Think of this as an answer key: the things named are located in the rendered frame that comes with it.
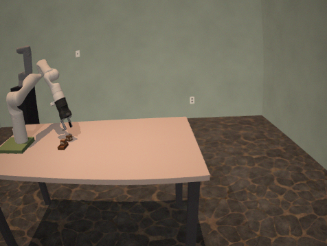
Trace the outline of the brown rectangular tray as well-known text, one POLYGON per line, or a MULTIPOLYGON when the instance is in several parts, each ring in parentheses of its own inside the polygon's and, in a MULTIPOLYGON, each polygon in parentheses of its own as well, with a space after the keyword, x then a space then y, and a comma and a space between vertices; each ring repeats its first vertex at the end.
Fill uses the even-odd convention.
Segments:
POLYGON ((64 146, 61 146, 61 144, 60 144, 58 146, 58 150, 65 150, 68 145, 69 145, 68 142, 64 146))

